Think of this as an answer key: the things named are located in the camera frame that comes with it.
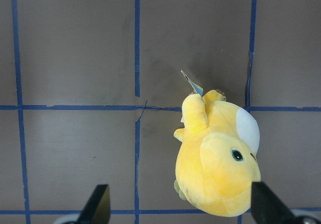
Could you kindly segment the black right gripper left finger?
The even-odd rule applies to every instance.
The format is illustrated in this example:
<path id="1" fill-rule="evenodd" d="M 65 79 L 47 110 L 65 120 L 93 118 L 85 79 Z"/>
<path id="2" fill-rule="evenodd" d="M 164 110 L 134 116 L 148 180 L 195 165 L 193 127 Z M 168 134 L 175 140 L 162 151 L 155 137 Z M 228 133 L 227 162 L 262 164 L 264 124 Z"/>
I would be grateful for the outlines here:
<path id="1" fill-rule="evenodd" d="M 110 221 L 110 192 L 108 184 L 99 184 L 88 199 L 76 223 L 108 224 Z"/>

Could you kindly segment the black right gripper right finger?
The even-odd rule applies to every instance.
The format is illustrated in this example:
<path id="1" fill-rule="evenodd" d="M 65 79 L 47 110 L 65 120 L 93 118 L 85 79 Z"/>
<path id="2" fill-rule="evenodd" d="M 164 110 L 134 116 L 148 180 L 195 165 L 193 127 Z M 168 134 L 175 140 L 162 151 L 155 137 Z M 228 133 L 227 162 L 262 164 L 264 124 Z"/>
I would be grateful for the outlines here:
<path id="1" fill-rule="evenodd" d="M 264 182 L 251 185 L 251 215 L 256 223 L 320 223 L 309 211 L 291 210 Z"/>

